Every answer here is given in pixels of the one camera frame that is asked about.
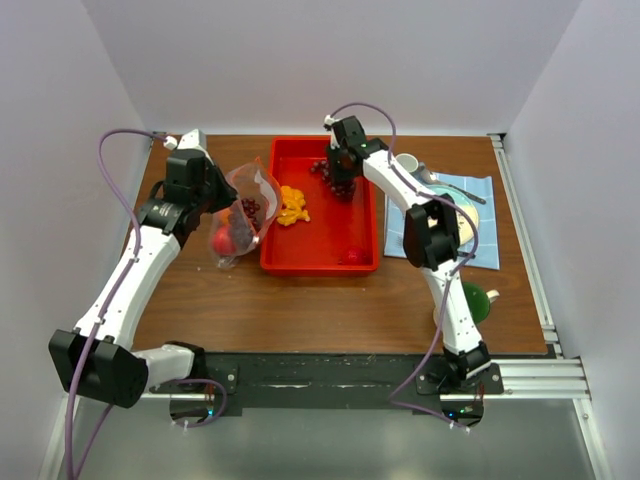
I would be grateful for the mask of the dark purple grape bunch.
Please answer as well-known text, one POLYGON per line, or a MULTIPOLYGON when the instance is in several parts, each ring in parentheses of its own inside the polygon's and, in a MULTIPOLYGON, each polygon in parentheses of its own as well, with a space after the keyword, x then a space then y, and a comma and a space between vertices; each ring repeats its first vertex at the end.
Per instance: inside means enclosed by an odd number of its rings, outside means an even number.
POLYGON ((236 253, 244 254, 251 251, 258 242, 258 233, 263 224, 263 206, 255 197, 245 197, 237 200, 231 208, 236 208, 242 219, 236 225, 230 225, 232 238, 236 246, 236 253))

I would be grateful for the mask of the clear zip top bag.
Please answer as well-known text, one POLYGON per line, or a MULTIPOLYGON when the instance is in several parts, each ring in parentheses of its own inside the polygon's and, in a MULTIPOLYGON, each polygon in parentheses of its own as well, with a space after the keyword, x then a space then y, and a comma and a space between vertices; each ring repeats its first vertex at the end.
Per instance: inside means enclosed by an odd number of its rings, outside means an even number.
POLYGON ((233 268, 260 246, 282 205, 280 185, 259 157, 230 171, 226 180, 237 199, 213 215, 208 241, 220 269, 233 268))

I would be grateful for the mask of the red apple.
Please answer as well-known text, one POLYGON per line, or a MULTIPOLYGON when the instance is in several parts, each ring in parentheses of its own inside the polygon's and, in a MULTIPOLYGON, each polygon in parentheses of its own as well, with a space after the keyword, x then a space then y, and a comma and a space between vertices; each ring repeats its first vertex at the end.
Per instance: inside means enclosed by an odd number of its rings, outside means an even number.
POLYGON ((211 238, 213 251, 220 256, 233 256, 236 253, 236 246, 232 238, 230 225, 220 226, 211 238))

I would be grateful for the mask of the yellow orange segments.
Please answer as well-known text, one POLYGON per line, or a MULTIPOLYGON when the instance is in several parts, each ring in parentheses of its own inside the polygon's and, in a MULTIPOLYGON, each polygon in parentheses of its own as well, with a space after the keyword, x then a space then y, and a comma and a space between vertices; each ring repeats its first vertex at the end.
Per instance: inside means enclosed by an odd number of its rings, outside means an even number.
POLYGON ((281 187, 281 197, 281 210, 276 218, 278 224, 288 227, 298 221, 311 221, 309 212, 306 209, 306 199, 301 190, 283 185, 281 187))

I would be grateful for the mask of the red yellow mango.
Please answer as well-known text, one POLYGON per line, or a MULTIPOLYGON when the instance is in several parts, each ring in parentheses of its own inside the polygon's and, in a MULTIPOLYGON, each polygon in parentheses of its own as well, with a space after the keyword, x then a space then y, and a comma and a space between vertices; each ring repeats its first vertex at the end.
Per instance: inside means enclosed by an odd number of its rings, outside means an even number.
POLYGON ((226 208, 216 214, 216 218, 220 225, 236 225, 242 216, 236 208, 226 208))

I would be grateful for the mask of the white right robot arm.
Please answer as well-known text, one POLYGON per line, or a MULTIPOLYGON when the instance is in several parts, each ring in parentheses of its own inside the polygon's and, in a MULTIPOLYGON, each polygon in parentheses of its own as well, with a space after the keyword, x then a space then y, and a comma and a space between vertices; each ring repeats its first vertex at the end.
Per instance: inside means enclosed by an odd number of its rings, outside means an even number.
POLYGON ((340 185, 363 177, 377 186, 404 219, 403 249, 409 263, 421 270, 438 313, 445 379, 459 393, 469 392, 491 363, 488 348, 473 320, 460 269, 458 218, 465 212, 448 195, 437 195, 416 180, 378 138, 369 139, 360 121, 328 115, 329 176, 340 185))

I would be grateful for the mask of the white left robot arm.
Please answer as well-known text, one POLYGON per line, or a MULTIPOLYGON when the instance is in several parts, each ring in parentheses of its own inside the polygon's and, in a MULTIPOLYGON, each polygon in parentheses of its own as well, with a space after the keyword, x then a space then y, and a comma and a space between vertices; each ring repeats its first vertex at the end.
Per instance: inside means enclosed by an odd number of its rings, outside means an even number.
POLYGON ((152 387, 173 381, 185 392, 207 380, 204 350, 171 341, 132 351, 139 320, 159 280, 205 214, 230 206, 236 190, 202 147, 179 147, 141 206, 137 223, 97 300, 71 331, 56 330, 48 349, 62 387, 78 396, 130 408, 152 387))

